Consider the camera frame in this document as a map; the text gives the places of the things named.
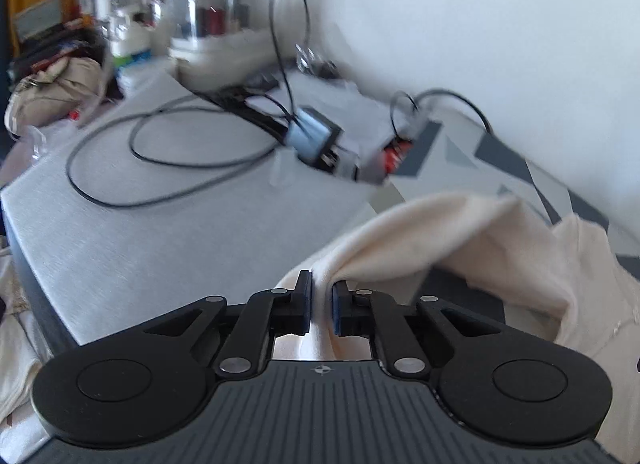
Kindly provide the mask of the clear cosmetic organiser box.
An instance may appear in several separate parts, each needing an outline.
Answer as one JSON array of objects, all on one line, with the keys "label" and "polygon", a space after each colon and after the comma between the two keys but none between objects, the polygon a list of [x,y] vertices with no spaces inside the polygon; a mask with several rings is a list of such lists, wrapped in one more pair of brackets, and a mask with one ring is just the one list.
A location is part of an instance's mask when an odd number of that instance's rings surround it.
[{"label": "clear cosmetic organiser box", "polygon": [[175,30],[168,54],[191,91],[235,84],[274,62],[268,0],[170,0]]}]

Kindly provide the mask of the cream long-sleeve top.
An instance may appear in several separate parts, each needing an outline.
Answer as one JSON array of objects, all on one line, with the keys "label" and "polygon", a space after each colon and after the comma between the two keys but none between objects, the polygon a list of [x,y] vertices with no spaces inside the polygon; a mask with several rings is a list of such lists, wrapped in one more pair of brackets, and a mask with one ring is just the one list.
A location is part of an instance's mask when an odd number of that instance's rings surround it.
[{"label": "cream long-sleeve top", "polygon": [[394,206],[300,264],[314,277],[309,334],[276,343],[279,359],[363,357],[332,333],[339,281],[399,281],[434,265],[511,306],[558,322],[554,342],[596,361],[613,385],[597,440],[624,463],[639,459],[639,280],[604,228],[569,215],[549,227],[515,197],[444,193]]}]

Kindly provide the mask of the beige drawstring bag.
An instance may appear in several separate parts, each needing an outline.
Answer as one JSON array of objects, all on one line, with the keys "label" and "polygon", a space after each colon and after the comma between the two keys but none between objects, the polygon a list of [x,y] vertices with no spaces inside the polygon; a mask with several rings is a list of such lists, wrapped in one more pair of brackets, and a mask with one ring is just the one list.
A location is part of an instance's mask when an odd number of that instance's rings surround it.
[{"label": "beige drawstring bag", "polygon": [[15,86],[4,125],[14,135],[25,127],[41,128],[88,103],[104,93],[101,65],[89,57],[63,57],[46,69],[23,78]]}]

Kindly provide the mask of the geometric patterned mat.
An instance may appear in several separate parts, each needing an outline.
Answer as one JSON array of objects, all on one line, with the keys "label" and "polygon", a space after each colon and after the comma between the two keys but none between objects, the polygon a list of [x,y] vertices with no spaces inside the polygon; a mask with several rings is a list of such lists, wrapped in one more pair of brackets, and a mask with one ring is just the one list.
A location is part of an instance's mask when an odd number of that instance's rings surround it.
[{"label": "geometric patterned mat", "polygon": [[515,196],[548,225],[574,213],[599,224],[618,262],[639,276],[639,241],[531,161],[452,109],[424,110],[413,123],[413,146],[371,197],[376,213],[442,192]]}]

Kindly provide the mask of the grey power adapter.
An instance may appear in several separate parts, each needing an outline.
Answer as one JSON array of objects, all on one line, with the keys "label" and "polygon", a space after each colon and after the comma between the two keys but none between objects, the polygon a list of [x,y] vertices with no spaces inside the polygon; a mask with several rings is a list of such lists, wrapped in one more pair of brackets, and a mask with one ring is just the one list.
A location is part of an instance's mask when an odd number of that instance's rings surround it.
[{"label": "grey power adapter", "polygon": [[288,125],[284,145],[293,149],[304,164],[317,167],[323,155],[336,144],[343,129],[311,106],[298,106]]}]

